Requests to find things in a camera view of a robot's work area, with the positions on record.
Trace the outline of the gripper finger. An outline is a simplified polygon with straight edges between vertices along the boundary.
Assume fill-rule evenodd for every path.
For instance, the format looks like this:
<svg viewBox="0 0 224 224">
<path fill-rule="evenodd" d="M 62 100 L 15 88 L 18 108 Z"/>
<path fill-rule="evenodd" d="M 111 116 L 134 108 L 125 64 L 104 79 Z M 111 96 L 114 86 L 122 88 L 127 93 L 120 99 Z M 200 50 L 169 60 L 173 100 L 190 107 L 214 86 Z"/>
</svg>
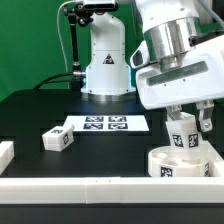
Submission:
<svg viewBox="0 0 224 224">
<path fill-rule="evenodd" d="M 214 102 L 212 100 L 203 100 L 196 103 L 197 110 L 199 111 L 198 120 L 200 123 L 201 131 L 211 131 L 212 126 L 212 113 L 214 109 Z"/>
<path fill-rule="evenodd" d="M 182 106 L 173 105 L 166 108 L 168 121 L 179 121 L 183 119 Z"/>
</svg>

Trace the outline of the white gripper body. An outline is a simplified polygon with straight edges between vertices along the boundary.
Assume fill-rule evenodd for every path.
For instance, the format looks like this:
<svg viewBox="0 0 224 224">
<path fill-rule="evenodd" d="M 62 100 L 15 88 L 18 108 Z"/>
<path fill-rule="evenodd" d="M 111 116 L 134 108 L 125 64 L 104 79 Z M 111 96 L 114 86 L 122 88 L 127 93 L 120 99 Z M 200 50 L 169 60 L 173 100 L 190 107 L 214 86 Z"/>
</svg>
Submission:
<svg viewBox="0 0 224 224">
<path fill-rule="evenodd" d="M 139 69 L 136 84 L 147 110 L 224 98 L 224 35 L 198 44 L 184 55 L 181 67 Z"/>
</svg>

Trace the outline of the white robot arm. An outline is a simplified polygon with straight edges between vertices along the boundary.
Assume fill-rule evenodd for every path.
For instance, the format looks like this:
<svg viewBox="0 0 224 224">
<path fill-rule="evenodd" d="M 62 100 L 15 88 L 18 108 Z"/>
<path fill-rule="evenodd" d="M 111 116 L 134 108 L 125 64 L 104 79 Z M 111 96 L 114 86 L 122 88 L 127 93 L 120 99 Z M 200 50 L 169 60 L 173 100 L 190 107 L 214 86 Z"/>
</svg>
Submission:
<svg viewBox="0 0 224 224">
<path fill-rule="evenodd" d="M 84 0 L 93 22 L 91 62 L 82 92 L 114 97 L 135 90 L 145 109 L 165 108 L 173 120 L 181 106 L 194 103 L 203 131 L 212 129 L 213 101 L 224 98 L 224 20 L 205 33 L 202 15 L 218 15 L 206 0 L 132 0 L 133 25 L 109 13 L 114 0 Z"/>
</svg>

